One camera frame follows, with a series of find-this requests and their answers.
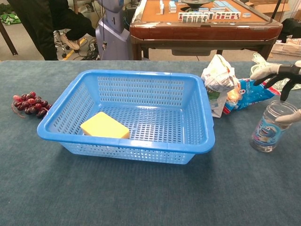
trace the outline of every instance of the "brown table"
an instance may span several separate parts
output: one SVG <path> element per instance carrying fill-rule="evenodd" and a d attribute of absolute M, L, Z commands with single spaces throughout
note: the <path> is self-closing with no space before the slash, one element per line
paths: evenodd
<path fill-rule="evenodd" d="M 161 15 L 159 0 L 142 0 L 133 17 L 130 34 L 134 60 L 141 60 L 143 48 L 173 50 L 221 50 L 250 49 L 259 52 L 265 59 L 281 32 L 282 24 L 254 10 L 238 0 L 226 0 L 241 12 L 239 20 L 208 20 L 206 23 L 182 23 L 177 13 L 169 13 L 168 0 L 164 0 Z M 212 8 L 213 2 L 203 5 Z M 251 13 L 251 17 L 242 17 Z"/>

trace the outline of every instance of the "basket rim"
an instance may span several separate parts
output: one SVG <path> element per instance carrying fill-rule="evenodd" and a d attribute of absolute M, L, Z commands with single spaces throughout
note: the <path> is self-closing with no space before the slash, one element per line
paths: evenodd
<path fill-rule="evenodd" d="M 209 100 L 204 101 L 200 99 L 203 106 L 202 113 L 203 123 L 205 127 L 205 139 L 201 144 L 178 144 L 178 143 L 167 143 L 158 141 L 141 141 L 133 139 L 119 139 L 119 138 L 107 138 L 107 137 L 92 137 L 83 136 L 78 134 L 63 134 L 49 132 L 46 127 L 52 122 L 54 114 L 60 112 L 59 110 L 63 107 L 63 103 L 74 91 L 74 87 L 78 86 L 81 81 L 89 76 L 91 73 L 105 74 L 116 74 L 118 75 L 140 75 L 140 76 L 165 76 L 165 77 L 189 77 L 193 78 L 197 83 L 197 89 L 199 93 L 206 93 L 206 89 L 203 81 L 199 76 L 185 73 L 166 73 L 166 72 L 146 72 L 146 71 L 122 71 L 122 70 L 87 70 L 81 72 L 64 90 L 60 97 L 55 101 L 53 106 L 50 108 L 44 119 L 39 123 L 37 127 L 38 135 L 45 140 L 74 143 L 74 144 L 85 144 L 85 145 L 101 145 L 101 146 L 112 146 L 118 148 L 132 148 L 132 149 L 144 149 L 150 151 L 163 151 L 163 152 L 179 152 L 179 153 L 206 153 L 209 152 L 215 143 L 214 136 L 214 123 L 211 115 L 211 108 Z"/>

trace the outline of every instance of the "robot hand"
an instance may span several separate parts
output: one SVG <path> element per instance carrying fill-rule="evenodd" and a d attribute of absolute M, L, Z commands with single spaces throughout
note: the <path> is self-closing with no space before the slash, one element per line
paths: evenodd
<path fill-rule="evenodd" d="M 250 77 L 255 86 L 260 85 L 266 79 L 270 79 L 265 88 L 273 86 L 276 82 L 289 78 L 290 80 L 283 87 L 280 100 L 286 101 L 289 92 L 295 84 L 301 84 L 301 60 L 297 61 L 294 65 L 269 65 L 261 70 L 256 71 Z"/>

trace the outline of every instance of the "green bag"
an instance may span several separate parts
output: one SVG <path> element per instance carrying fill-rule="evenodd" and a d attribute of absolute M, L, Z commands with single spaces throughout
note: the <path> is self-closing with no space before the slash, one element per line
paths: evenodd
<path fill-rule="evenodd" d="M 1 19 L 1 22 L 6 25 L 21 23 L 19 17 L 14 13 L 2 14 L 2 15 L 0 15 L 0 19 Z"/>

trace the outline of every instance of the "shoe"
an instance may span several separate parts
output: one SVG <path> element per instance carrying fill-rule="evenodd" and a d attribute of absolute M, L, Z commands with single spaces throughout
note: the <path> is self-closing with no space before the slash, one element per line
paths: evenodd
<path fill-rule="evenodd" d="M 68 40 L 66 34 L 62 34 L 60 37 L 62 42 L 69 46 L 71 49 L 79 50 L 79 45 L 77 44 L 77 41 Z"/>

